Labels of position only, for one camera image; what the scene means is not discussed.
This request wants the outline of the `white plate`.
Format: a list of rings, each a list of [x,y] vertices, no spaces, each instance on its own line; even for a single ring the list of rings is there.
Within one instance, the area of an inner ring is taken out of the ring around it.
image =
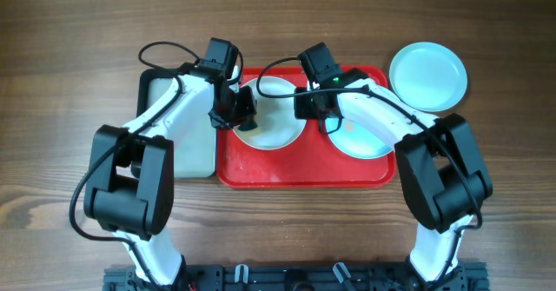
[[[235,134],[248,146],[261,150],[281,149],[293,143],[305,128],[306,121],[295,118],[294,98],[267,98],[256,89],[257,78],[244,83],[249,86],[257,101],[254,128],[234,128]]]

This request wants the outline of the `pale green plate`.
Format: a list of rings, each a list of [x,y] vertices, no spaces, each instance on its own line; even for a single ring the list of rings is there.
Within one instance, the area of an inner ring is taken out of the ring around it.
[[[411,43],[395,54],[388,77],[394,93],[409,106],[441,112],[458,105],[468,87],[467,69],[449,48]]]

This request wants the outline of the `green and yellow sponge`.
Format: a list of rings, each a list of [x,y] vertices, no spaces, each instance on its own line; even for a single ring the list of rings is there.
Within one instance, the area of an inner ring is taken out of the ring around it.
[[[247,122],[240,125],[237,129],[242,132],[247,132],[256,129],[257,127],[258,124],[256,122]]]

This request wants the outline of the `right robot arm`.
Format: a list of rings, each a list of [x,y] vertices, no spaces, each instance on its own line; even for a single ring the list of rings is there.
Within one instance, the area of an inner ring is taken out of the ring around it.
[[[467,121],[413,109],[364,71],[345,71],[325,43],[296,57],[308,86],[295,91],[302,119],[337,116],[367,129],[395,153],[405,202],[418,222],[409,262],[424,288],[447,283],[465,231],[483,225],[493,183]]]

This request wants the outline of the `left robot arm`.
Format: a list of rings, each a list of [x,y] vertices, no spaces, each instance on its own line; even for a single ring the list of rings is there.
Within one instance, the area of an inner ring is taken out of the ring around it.
[[[246,123],[255,115],[255,98],[251,88],[233,88],[242,76],[243,57],[223,39],[211,38],[204,56],[178,68],[149,67],[169,78],[169,88],[122,127],[103,125],[95,133],[89,169],[70,200],[69,222],[85,239],[124,245],[135,264],[125,287],[194,290],[194,278],[166,227],[175,195],[175,143],[201,120],[216,129]],[[107,235],[79,227],[79,199],[85,215]]]

